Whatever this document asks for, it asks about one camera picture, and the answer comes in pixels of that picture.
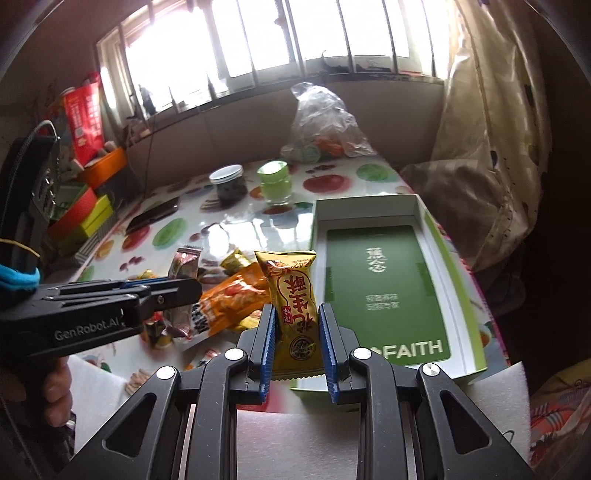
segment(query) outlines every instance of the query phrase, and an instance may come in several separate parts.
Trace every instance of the window frame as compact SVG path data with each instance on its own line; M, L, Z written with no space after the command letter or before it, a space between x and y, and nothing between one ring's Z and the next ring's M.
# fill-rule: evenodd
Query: window frame
M408 43L409 56L400 57L396 55L395 61L392 58L392 55L354 56L351 53L347 41L348 56L334 56L325 58L325 61L329 66L341 70L341 72L338 73L327 72L322 66L322 59L302 58L297 41L297 32L294 31L295 25L290 10L290 2L289 0L275 0L279 16L282 14L285 15L285 25L280 26L282 26L284 31L288 55L291 61L284 65L257 70L254 68L251 58L252 71L236 77L230 76L228 67L225 63L219 34L217 33L217 26L213 16L212 1L215 0L160 0L158 2L155 2L154 0L146 0L147 3L145 7L142 7L133 14L127 16L122 22L118 24L117 27L112 29L109 33L107 33L107 35L102 37L96 43L96 58L99 63L98 68L107 68L108 75L111 78L111 84L115 91L117 103L116 108L114 109L111 105L108 105L108 108L112 113L112 118L120 127L123 126L124 122L122 120L126 117L136 115L144 122L148 118L141 101L139 101L139 92L136 91L135 83L132 78L132 72L129 70L125 48L134 40L139 38L158 17L162 17L163 15L169 14L175 10L186 9L189 12L192 12L193 8L202 9L218 74L221 78L224 78L225 76L225 82L228 89L223 92L215 91L211 80L208 78L211 101L197 106L183 107L182 105L178 105L176 99L171 98L170 107L157 112L150 118L150 130L152 132L158 131L161 128L165 128L166 126L176 123L177 121L181 121L182 119L190 116L189 114L191 112L193 112L192 114L201 113L201 111L230 103L240 98L246 98L265 92L289 88L290 86L304 80L315 83L325 83L327 76L330 77L330 81L388 79L442 83L440 79L436 78L434 67L430 72L431 75L425 75L422 73L423 68L421 66L418 42L416 40L415 34L413 34L413 29L408 23L408 15L404 5L405 0L395 1L398 2L398 5L400 6L405 35ZM339 6L341 22L346 37L346 26L343 20L342 12L340 11L340 2L339 0L335 1ZM391 23L387 14L385 0L382 0L382 5L384 6L384 15L386 16L388 28L390 29ZM427 14L425 14L425 21L427 23L428 29ZM430 31L428 34L429 42L432 42ZM394 41L392 39L391 32L390 38L392 47L394 47ZM383 70L376 72L372 71L371 69L367 69L367 67L371 65L379 67L380 69L390 69L390 72ZM365 71L358 72L357 66L361 66L363 69L365 69Z

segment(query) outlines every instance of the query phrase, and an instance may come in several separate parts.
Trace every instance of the window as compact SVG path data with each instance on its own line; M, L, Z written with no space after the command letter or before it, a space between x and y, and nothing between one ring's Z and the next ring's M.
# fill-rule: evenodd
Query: window
M147 2L97 44L119 122L319 74L434 76L427 18L444 8L444 0Z

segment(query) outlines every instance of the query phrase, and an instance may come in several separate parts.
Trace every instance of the red bag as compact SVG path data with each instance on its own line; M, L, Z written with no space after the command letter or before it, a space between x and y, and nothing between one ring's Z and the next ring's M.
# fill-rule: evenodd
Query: red bag
M99 84L91 83L64 95L64 109L72 132L76 159L82 166L103 147Z

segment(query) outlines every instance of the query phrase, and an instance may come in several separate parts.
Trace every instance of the curtain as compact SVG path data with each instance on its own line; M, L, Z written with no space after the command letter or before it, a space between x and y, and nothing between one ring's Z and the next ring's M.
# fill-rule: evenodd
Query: curtain
M401 174L473 270L509 256L531 232L550 121L524 2L447 0L445 100L431 159Z

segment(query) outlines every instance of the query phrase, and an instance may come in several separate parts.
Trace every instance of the finger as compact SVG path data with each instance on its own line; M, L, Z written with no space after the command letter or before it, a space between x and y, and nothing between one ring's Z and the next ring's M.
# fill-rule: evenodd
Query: finger
M0 394L8 401L24 401L27 392L17 376L5 368L0 368Z
M60 361L56 370L47 375L43 385L43 394L49 403L54 403L64 397L72 385L72 374L67 364Z
M52 427L61 427L70 419L72 409L72 394L68 392L64 397L52 403L45 409L45 418Z

